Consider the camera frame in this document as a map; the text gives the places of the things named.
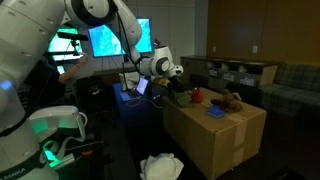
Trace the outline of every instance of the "floor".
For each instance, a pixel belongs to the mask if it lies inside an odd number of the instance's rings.
[[[99,162],[100,166],[103,164],[101,167],[104,173],[97,176],[101,180],[140,179],[140,161],[147,158],[146,154],[156,156],[159,152],[174,152],[185,163],[180,180],[205,179],[163,129],[152,129],[150,124],[150,128],[144,127],[150,132],[141,132],[140,123],[130,122],[128,125],[128,122],[114,114],[102,114],[92,116],[89,124],[93,132],[100,132],[96,136],[100,136],[99,138],[106,143],[102,152],[104,161],[95,161]],[[161,116],[152,119],[158,123],[162,121]],[[302,124],[293,121],[295,120],[292,118],[274,112],[269,113],[260,153],[222,175],[218,180],[320,179],[320,133],[317,133],[317,129],[311,131],[302,128],[303,121]],[[94,167],[94,163],[91,164],[91,171],[99,174],[101,170],[98,165]],[[282,176],[288,171],[296,174],[295,178]]]

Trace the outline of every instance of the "laptop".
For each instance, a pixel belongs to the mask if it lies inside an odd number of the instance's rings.
[[[120,92],[120,96],[124,102],[138,99],[142,97],[147,89],[148,80],[140,77],[138,86],[131,92]]]

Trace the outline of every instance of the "couch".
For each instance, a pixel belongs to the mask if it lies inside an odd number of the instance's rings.
[[[262,106],[289,117],[301,109],[320,111],[320,67],[302,64],[281,64],[274,83],[262,86]]]

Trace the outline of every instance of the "white cloth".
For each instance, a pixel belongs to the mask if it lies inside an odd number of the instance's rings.
[[[184,165],[173,154],[161,153],[158,157],[149,156],[142,160],[140,166],[142,180],[175,180]]]

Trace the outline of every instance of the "stuffed animal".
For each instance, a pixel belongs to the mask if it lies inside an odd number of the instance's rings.
[[[225,89],[221,94],[221,99],[211,99],[210,102],[220,106],[221,109],[226,112],[238,112],[242,109],[241,104],[238,102],[241,101],[241,97],[238,93],[230,93],[229,90]]]

